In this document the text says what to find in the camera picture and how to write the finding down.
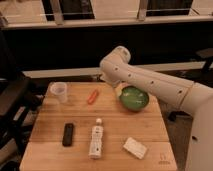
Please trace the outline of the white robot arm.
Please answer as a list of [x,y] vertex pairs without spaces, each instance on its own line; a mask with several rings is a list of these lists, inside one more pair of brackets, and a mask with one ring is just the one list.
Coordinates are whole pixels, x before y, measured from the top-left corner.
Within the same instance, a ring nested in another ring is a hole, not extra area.
[[124,81],[192,116],[185,171],[213,171],[213,88],[132,66],[130,59],[117,46],[100,61],[101,79],[113,87]]

